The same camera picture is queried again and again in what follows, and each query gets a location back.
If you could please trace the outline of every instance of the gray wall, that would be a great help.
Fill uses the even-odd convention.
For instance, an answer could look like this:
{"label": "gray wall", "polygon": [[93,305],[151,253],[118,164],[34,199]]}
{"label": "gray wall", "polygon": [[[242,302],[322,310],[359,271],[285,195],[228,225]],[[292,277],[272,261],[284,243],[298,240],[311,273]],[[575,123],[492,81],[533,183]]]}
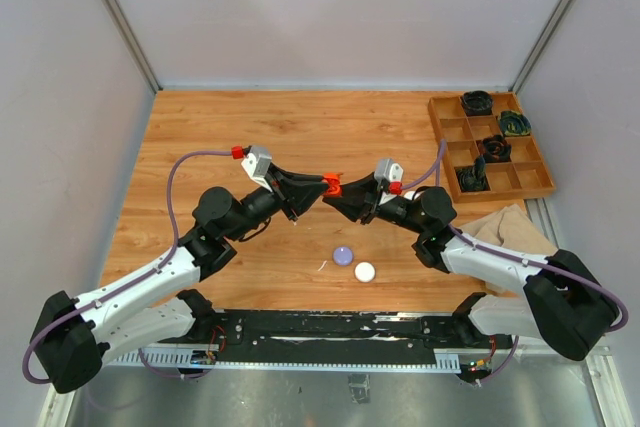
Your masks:
{"label": "gray wall", "polygon": [[557,0],[120,0],[179,87],[511,84]]}
{"label": "gray wall", "polygon": [[558,185],[561,239],[631,310],[611,336],[640,419],[640,0],[577,0],[521,100]]}
{"label": "gray wall", "polygon": [[35,424],[48,388],[20,372],[42,303],[96,284],[152,94],[100,0],[0,12],[0,423],[14,427]]}

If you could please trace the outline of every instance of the brown cloth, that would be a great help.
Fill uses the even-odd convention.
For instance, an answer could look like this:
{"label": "brown cloth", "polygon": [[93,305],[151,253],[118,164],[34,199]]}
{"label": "brown cloth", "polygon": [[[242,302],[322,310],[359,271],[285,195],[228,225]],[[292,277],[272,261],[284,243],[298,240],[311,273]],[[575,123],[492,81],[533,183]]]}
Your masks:
{"label": "brown cloth", "polygon": [[[462,231],[483,242],[527,254],[553,255],[558,250],[516,204],[469,222],[462,226]],[[496,285],[486,286],[496,293],[504,292]]]}

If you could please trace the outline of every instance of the wooden table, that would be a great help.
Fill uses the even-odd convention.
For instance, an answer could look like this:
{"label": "wooden table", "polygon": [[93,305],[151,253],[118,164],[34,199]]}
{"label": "wooden table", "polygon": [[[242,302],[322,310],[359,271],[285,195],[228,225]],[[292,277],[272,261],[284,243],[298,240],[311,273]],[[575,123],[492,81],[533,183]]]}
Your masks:
{"label": "wooden table", "polygon": [[[171,243],[165,188],[182,154],[234,145],[263,145],[274,163],[292,172],[344,172],[343,182],[371,173],[392,157],[416,179],[436,157],[427,113],[430,92],[160,92],[102,277],[114,281],[160,255]],[[442,175],[446,187],[446,177]],[[175,179],[173,202],[180,232],[193,225],[200,194],[220,185],[238,199],[254,190],[239,161],[199,157]],[[459,204],[464,224],[513,201]],[[480,281],[424,267],[411,244],[416,234],[380,220],[363,226],[318,201],[298,221],[276,215],[269,229],[247,243],[221,272],[195,286],[214,305],[244,309],[451,311]],[[356,262],[375,265],[370,284],[351,267],[331,261],[350,246]],[[324,261],[324,269],[319,270]]]}

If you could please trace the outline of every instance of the wooden organizer box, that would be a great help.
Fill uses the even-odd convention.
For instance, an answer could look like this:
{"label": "wooden organizer box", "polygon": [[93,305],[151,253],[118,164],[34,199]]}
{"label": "wooden organizer box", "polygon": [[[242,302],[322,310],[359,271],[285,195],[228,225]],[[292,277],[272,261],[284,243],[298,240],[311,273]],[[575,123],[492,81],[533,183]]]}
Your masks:
{"label": "wooden organizer box", "polygon": [[462,109],[460,97],[432,97],[429,101],[429,115],[436,138],[438,142],[443,138],[447,141],[443,164],[453,200],[534,199],[552,193],[555,185],[533,134],[506,137],[511,144],[510,162],[486,164],[488,190],[462,192],[455,169],[473,165],[480,155],[478,144],[482,139],[502,133],[497,121],[500,112],[515,110],[522,113],[522,108],[513,93],[491,94],[491,115],[468,117]]}

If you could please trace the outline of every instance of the white round object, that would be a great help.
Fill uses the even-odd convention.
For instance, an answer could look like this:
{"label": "white round object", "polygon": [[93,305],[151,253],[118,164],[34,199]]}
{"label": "white round object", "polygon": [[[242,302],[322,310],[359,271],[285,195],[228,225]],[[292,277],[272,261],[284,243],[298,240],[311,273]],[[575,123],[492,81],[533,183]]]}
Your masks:
{"label": "white round object", "polygon": [[371,282],[376,276],[376,269],[369,262],[360,262],[356,265],[355,273],[360,282]]}

